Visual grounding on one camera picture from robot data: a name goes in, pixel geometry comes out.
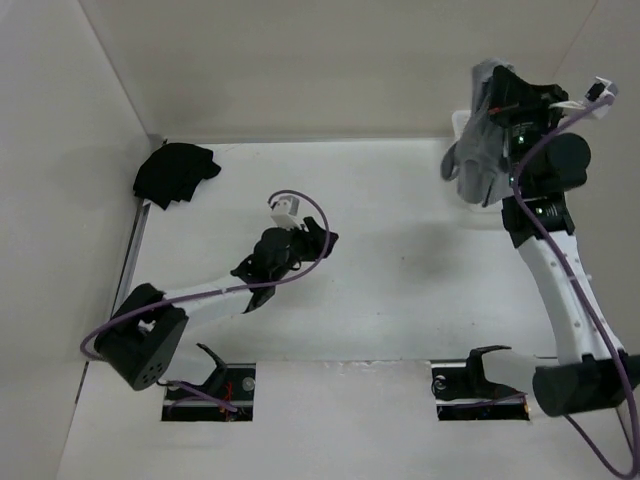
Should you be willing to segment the grey tank top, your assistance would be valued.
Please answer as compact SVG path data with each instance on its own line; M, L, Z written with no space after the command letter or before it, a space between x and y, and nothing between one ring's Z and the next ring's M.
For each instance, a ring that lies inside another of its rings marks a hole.
M472 68L470 117L440 164L441 178L456 183L459 198L483 208L509 193L509 175L503 161L504 133L488 115L491 78L496 66L514 70L512 64L498 58L486 59Z

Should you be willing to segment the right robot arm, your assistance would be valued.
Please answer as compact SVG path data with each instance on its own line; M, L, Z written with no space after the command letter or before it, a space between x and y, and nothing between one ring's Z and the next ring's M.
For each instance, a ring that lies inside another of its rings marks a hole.
M489 67L464 139L496 161L513 192L503 225L537 284L555 336L557 364L535 367L532 389L551 417L616 408L639 384L639 358L605 323L578 254L566 192L585 184L591 150L568 127L614 99L599 79L584 102L558 85L532 85L505 65Z

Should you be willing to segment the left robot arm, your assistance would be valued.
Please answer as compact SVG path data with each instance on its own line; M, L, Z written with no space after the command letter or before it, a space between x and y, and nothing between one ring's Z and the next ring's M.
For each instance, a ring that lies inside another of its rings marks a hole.
M184 290L185 302L169 301L152 284L141 284L116 311L125 320L100 332L94 348L135 391L155 382L182 383L202 398L214 398L223 390L226 364L193 331L261 308L287 274L327 258L338 239L308 216L291 229L265 230L228 276Z

